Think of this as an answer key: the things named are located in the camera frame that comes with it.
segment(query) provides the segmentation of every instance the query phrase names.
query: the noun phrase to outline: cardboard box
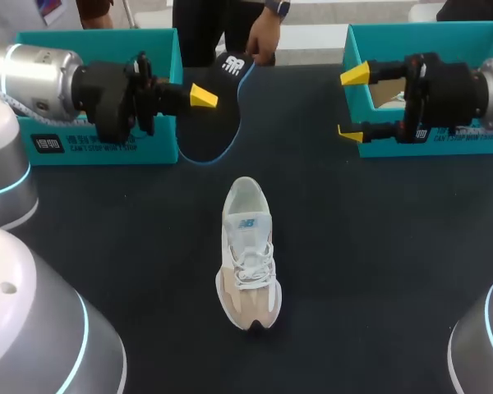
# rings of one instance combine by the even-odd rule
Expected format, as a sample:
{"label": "cardboard box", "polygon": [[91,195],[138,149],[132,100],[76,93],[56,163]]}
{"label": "cardboard box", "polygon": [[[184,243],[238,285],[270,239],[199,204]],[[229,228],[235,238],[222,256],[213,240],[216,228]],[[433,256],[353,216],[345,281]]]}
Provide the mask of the cardboard box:
{"label": "cardboard box", "polygon": [[[350,25],[343,69],[349,70],[366,60],[398,61],[428,52],[438,53],[443,62],[466,62],[471,68],[478,68],[493,57],[493,21]],[[352,122],[403,119],[402,108],[379,108],[403,86],[404,83],[393,81],[371,88],[345,87]],[[447,129],[433,129],[425,144],[398,144],[390,138],[358,144],[358,149],[363,158],[493,153],[493,133],[483,134],[477,121],[461,129],[461,134],[455,136],[449,136]]]}
{"label": "cardboard box", "polygon": [[[77,52],[87,65],[94,60],[120,62],[122,65],[145,51],[153,73],[182,83],[182,63],[177,31],[166,30],[80,30],[27,31],[16,36],[19,44],[63,48]],[[101,144],[93,126],[52,127],[19,117],[21,135],[31,164],[109,165],[172,164],[178,159],[175,117],[155,117],[155,135],[148,136],[136,127],[125,145]],[[61,149],[41,153],[37,140],[56,140]]]}

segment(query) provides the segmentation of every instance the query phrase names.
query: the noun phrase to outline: person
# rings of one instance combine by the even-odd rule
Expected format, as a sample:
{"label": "person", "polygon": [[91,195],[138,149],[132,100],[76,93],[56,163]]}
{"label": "person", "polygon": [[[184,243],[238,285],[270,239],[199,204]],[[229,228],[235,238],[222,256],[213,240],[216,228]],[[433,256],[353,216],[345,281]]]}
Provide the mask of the person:
{"label": "person", "polygon": [[493,0],[447,0],[438,21],[493,21]]}
{"label": "person", "polygon": [[22,30],[111,27],[109,0],[0,0],[0,42]]}
{"label": "person", "polygon": [[84,29],[112,29],[113,21],[109,15],[113,0],[76,0]]}
{"label": "person", "polygon": [[183,66],[209,66],[223,33],[229,52],[246,52],[258,65],[274,65],[289,9],[289,0],[174,0]]}

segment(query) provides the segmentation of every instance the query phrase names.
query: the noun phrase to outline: sneaker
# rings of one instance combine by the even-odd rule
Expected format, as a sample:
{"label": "sneaker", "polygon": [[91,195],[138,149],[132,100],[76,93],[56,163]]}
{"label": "sneaker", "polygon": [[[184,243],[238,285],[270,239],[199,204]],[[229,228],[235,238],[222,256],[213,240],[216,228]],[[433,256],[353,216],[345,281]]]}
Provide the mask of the sneaker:
{"label": "sneaker", "polygon": [[241,330],[270,328],[281,310],[281,286],[272,257],[272,217],[260,186],[237,179],[223,208],[223,263],[217,294],[230,321]]}

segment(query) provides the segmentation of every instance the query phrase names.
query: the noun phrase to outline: wristwatch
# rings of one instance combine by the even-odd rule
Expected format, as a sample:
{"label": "wristwatch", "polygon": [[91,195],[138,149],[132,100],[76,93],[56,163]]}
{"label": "wristwatch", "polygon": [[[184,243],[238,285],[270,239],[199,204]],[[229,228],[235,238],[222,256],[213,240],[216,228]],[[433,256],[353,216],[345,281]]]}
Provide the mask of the wristwatch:
{"label": "wristwatch", "polygon": [[265,0],[265,7],[270,9],[276,15],[279,15],[281,21],[285,19],[288,11],[290,10],[290,1],[289,0]]}

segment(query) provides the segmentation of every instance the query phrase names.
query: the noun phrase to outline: shoe insole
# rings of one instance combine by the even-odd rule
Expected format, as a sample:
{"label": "shoe insole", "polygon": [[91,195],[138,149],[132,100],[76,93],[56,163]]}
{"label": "shoe insole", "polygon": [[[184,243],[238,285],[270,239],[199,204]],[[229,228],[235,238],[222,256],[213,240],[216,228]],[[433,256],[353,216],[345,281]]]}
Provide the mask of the shoe insole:
{"label": "shoe insole", "polygon": [[193,108],[177,118],[177,143],[181,155],[196,163],[219,160],[232,145],[241,124],[239,93],[254,68],[243,53],[222,53],[201,80],[201,88],[217,95],[216,109]]}

